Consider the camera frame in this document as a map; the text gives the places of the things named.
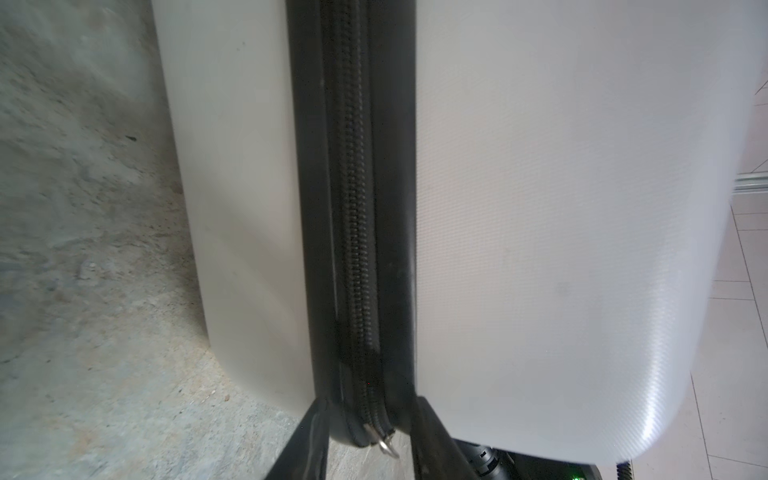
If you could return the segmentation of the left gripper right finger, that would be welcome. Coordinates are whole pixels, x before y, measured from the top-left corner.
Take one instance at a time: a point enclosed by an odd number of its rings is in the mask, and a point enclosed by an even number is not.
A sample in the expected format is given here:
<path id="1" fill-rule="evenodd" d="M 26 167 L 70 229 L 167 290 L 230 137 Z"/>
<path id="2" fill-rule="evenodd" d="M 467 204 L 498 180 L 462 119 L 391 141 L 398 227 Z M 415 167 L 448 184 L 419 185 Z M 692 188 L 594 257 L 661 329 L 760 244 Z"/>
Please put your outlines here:
<path id="1" fill-rule="evenodd" d="M 477 476 L 426 398 L 411 408 L 410 438 L 416 480 L 474 480 Z"/>

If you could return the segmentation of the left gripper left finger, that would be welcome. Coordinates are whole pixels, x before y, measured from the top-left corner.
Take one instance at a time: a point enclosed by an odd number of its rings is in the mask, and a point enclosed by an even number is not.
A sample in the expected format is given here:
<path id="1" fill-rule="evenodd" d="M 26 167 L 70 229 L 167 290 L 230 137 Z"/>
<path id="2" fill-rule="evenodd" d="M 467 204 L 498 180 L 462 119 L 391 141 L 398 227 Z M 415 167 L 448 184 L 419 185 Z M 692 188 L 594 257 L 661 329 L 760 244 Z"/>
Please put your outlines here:
<path id="1" fill-rule="evenodd" d="M 266 480 L 324 480 L 330 439 L 330 407 L 317 398 L 265 477 Z"/>

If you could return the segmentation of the black suitcase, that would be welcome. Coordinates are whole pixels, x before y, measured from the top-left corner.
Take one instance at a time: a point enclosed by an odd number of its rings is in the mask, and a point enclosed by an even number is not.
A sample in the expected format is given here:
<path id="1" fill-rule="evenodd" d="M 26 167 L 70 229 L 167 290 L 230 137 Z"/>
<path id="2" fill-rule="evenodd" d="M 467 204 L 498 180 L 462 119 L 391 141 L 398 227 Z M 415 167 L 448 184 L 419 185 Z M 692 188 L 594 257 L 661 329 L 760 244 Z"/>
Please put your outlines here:
<path id="1" fill-rule="evenodd" d="M 341 442 L 605 464 L 688 389 L 763 1 L 157 1 L 208 338 Z"/>

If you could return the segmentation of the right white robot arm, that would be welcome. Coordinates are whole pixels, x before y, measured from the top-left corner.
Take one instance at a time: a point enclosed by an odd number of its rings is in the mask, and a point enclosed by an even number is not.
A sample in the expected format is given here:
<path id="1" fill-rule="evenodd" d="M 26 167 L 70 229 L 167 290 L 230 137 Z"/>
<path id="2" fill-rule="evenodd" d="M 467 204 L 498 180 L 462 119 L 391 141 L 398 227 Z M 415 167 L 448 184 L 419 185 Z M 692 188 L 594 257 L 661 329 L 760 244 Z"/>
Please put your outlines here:
<path id="1" fill-rule="evenodd" d="M 461 440 L 455 443 L 480 479 L 603 479 L 596 465 L 533 457 Z"/>

